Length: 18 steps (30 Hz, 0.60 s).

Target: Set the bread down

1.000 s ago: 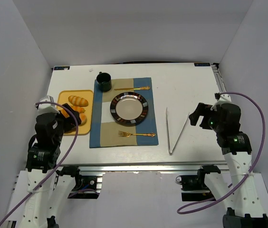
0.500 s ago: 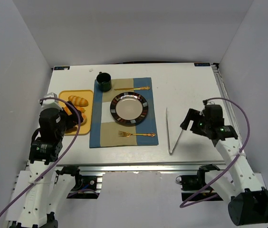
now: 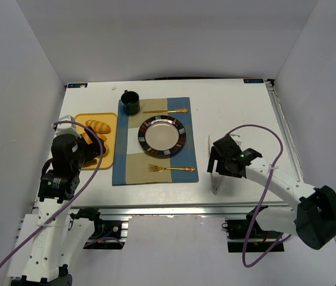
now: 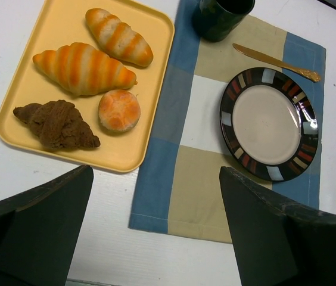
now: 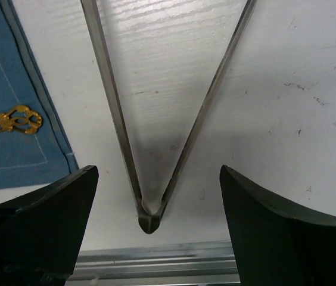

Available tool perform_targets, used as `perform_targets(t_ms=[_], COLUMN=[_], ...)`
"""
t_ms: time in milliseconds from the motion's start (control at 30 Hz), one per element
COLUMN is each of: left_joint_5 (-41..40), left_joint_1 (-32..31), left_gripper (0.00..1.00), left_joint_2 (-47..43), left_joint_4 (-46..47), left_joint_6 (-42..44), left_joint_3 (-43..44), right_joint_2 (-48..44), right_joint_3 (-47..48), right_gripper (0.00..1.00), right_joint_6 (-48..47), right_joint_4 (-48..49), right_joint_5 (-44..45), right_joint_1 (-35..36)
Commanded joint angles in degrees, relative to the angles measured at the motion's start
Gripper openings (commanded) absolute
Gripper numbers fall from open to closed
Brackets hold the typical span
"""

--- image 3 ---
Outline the small round bread bun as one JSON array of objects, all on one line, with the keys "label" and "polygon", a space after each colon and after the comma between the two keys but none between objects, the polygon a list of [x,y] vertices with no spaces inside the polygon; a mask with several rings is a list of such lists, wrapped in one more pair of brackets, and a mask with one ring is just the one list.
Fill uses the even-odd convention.
[{"label": "small round bread bun", "polygon": [[104,142],[104,151],[103,151],[103,156],[106,156],[109,152],[109,146],[107,144],[107,142]]}]

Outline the silver metal tongs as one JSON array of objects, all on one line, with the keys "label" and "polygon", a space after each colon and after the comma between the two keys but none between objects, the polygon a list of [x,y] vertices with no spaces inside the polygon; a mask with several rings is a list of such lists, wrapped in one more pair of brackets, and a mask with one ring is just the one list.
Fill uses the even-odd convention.
[{"label": "silver metal tongs", "polygon": [[[211,135],[208,135],[207,143],[208,143],[208,158],[210,160],[211,148],[213,146],[213,139],[212,139]],[[217,166],[217,160],[214,161],[212,172],[209,173],[211,191],[214,195],[217,195],[217,193],[219,192],[220,186],[221,186],[222,181],[223,181],[223,175],[220,175],[216,172],[216,166]]]}]

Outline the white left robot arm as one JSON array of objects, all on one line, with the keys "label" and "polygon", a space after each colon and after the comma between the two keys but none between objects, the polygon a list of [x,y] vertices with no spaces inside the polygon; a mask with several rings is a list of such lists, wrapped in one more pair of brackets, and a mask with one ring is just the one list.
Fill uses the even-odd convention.
[{"label": "white left robot arm", "polygon": [[80,195],[79,175],[85,163],[106,152],[104,141],[91,127],[85,128],[91,140],[71,132],[57,133],[52,141],[52,157],[43,166],[38,191],[37,229],[24,242],[31,241],[29,259],[19,279],[11,285],[71,285],[70,269],[86,240],[95,232],[99,213],[82,209],[71,234],[63,235],[72,202]]}]

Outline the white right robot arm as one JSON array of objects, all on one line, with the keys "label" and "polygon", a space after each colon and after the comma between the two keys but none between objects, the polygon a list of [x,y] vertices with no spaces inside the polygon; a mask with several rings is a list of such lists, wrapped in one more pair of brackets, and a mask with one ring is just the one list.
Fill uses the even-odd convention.
[{"label": "white right robot arm", "polygon": [[253,181],[281,198],[287,206],[273,209],[256,206],[237,229],[247,235],[277,232],[299,237],[314,250],[321,249],[336,236],[336,193],[299,182],[270,165],[256,150],[242,150],[226,135],[210,148],[209,173]]}]

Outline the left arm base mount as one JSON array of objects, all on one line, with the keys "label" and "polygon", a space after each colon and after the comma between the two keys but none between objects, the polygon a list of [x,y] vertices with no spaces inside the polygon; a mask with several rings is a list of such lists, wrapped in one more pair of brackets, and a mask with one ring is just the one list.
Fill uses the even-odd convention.
[{"label": "left arm base mount", "polygon": [[122,236],[121,220],[106,220],[101,218],[99,209],[82,208],[76,213],[70,213],[69,231],[75,221],[89,219],[94,223],[94,232],[83,246],[84,250],[122,250],[125,244]]}]

